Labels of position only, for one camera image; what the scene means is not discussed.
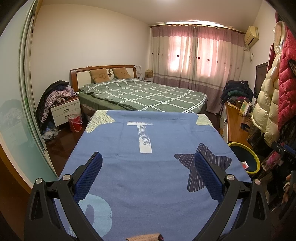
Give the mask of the cream puffer jacket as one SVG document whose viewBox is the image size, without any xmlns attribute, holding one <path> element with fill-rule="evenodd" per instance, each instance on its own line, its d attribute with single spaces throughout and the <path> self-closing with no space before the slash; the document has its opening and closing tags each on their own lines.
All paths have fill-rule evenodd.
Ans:
<svg viewBox="0 0 296 241">
<path fill-rule="evenodd" d="M 279 74 L 282 51 L 287 36 L 285 23 L 276 23 L 273 37 L 275 58 L 261 85 L 257 103 L 251 117 L 252 123 L 264 133 L 264 140 L 270 146 L 279 138 L 278 130 L 278 100 L 279 100 Z"/>
</svg>

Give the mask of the left brown pillow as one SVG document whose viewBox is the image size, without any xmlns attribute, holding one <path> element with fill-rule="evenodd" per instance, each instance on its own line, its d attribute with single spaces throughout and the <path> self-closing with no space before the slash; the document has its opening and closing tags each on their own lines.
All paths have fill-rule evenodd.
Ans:
<svg viewBox="0 0 296 241">
<path fill-rule="evenodd" d="M 102 83 L 110 80 L 106 68 L 90 70 L 90 76 L 92 83 Z"/>
</svg>

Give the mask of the clothes pile on nightstand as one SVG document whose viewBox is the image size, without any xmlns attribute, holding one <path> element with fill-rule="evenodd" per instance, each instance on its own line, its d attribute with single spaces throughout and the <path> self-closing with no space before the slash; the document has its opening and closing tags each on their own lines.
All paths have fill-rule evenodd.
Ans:
<svg viewBox="0 0 296 241">
<path fill-rule="evenodd" d="M 52 83 L 44 91 L 36 110 L 37 123 L 41 132 L 44 132 L 49 122 L 53 121 L 50 107 L 57 100 L 72 98 L 73 96 L 74 90 L 69 87 L 69 82 L 63 80 Z"/>
</svg>

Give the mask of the black television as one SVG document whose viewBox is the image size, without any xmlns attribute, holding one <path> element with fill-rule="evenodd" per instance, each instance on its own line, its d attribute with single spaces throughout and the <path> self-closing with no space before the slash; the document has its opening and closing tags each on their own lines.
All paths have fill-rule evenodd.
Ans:
<svg viewBox="0 0 296 241">
<path fill-rule="evenodd" d="M 267 62 L 256 66 L 255 86 L 254 86 L 254 92 L 253 92 L 253 97 L 255 99 L 258 98 L 262 83 L 265 80 L 265 77 L 267 74 L 267 66 L 268 66 Z"/>
</svg>

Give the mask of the yellow rimmed trash bin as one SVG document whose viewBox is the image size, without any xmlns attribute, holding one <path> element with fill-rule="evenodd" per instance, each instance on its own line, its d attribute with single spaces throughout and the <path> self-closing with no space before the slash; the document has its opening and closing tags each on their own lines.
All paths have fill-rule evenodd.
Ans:
<svg viewBox="0 0 296 241">
<path fill-rule="evenodd" d="M 238 142 L 230 142 L 228 146 L 248 174 L 254 175 L 259 172 L 261 167 L 260 160 L 252 149 Z"/>
</svg>

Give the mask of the dark clothes pile on sideboard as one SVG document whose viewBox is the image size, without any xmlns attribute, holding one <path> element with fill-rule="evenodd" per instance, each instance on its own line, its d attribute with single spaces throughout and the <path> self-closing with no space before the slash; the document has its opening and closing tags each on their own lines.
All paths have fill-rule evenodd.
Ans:
<svg viewBox="0 0 296 241">
<path fill-rule="evenodd" d="M 249 101 L 252 101 L 253 91 L 249 87 L 248 81 L 229 80 L 224 86 L 223 93 L 220 96 L 221 104 L 224 104 L 231 97 L 246 97 Z"/>
</svg>

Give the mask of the wooden sideboard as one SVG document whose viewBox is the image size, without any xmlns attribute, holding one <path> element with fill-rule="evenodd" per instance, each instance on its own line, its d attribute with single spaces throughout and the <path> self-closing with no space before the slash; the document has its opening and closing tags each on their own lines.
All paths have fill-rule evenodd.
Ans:
<svg viewBox="0 0 296 241">
<path fill-rule="evenodd" d="M 241 143 L 250 149 L 252 146 L 247 142 L 249 133 L 241 128 L 241 124 L 245 123 L 250 125 L 250 118 L 244 116 L 239 109 L 229 105 L 228 102 L 224 104 L 227 129 L 225 131 L 226 142 L 237 142 Z"/>
</svg>

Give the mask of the right brown pillow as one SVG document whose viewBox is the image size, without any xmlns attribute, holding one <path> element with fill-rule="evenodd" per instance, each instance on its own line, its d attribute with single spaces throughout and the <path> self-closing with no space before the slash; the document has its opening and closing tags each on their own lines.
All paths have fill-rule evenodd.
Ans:
<svg viewBox="0 0 296 241">
<path fill-rule="evenodd" d="M 125 67 L 112 69 L 113 75 L 116 79 L 130 79 L 132 76 L 128 73 Z"/>
</svg>

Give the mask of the red bucket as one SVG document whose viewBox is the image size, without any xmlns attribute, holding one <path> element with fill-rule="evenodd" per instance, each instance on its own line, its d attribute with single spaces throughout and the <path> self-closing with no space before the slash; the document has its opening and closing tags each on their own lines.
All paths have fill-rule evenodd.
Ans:
<svg viewBox="0 0 296 241">
<path fill-rule="evenodd" d="M 74 133 L 78 133 L 81 131 L 82 129 L 82 118 L 81 118 L 81 115 L 78 114 L 78 113 L 75 113 L 75 114 L 71 114 L 69 117 L 68 117 L 68 122 L 69 122 L 69 125 L 70 125 L 70 130 Z"/>
</svg>

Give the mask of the bed with green quilt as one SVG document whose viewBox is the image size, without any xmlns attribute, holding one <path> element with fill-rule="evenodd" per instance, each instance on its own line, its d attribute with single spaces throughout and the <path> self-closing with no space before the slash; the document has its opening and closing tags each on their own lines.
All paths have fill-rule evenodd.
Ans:
<svg viewBox="0 0 296 241">
<path fill-rule="evenodd" d="M 130 79 L 116 79 L 112 69 L 125 67 Z M 109 81 L 92 83 L 90 70 L 106 68 Z M 82 112 L 92 116 L 97 110 L 139 110 L 177 113 L 204 113 L 207 96 L 185 88 L 171 87 L 137 78 L 133 65 L 87 66 L 70 70 Z"/>
</svg>

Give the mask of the white bedside nightstand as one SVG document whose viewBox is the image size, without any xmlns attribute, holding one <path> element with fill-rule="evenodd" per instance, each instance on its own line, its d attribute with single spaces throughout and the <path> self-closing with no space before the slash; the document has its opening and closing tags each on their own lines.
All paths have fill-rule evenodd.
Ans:
<svg viewBox="0 0 296 241">
<path fill-rule="evenodd" d="M 70 115 L 81 114 L 79 98 L 74 97 L 65 102 L 54 104 L 50 107 L 50 110 L 55 126 L 60 126 L 67 123 Z"/>
</svg>

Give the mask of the brown pillow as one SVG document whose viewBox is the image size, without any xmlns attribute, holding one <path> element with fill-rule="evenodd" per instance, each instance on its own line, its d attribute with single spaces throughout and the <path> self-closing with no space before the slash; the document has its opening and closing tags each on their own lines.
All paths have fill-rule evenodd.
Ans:
<svg viewBox="0 0 296 241">
<path fill-rule="evenodd" d="M 113 75 L 116 79 L 130 79 L 132 76 L 128 73 L 125 67 L 112 69 Z"/>
<path fill-rule="evenodd" d="M 106 68 L 90 70 L 90 76 L 92 83 L 102 83 L 110 80 Z"/>
</svg>

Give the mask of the framed picture on sideboard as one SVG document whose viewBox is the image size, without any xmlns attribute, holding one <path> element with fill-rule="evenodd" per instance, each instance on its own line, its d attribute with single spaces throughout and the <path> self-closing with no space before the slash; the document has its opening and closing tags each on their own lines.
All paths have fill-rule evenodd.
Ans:
<svg viewBox="0 0 296 241">
<path fill-rule="evenodd" d="M 250 109 L 251 103 L 248 101 L 243 101 L 241 108 L 240 108 L 240 113 L 244 116 L 247 116 L 249 113 L 249 109 Z"/>
</svg>

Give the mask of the wall air conditioner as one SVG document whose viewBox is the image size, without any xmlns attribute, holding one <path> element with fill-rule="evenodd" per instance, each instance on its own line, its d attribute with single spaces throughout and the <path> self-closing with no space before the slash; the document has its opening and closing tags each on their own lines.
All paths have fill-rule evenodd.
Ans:
<svg viewBox="0 0 296 241">
<path fill-rule="evenodd" d="M 249 26 L 244 36 L 245 47 L 251 48 L 257 42 L 258 39 L 258 28 L 255 26 Z"/>
</svg>

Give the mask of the tissue box on far nightstand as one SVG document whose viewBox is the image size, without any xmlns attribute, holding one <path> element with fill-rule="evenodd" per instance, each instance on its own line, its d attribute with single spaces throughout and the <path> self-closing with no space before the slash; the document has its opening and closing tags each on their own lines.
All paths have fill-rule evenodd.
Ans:
<svg viewBox="0 0 296 241">
<path fill-rule="evenodd" d="M 145 71 L 145 78 L 153 78 L 153 71 L 151 69 Z"/>
</svg>

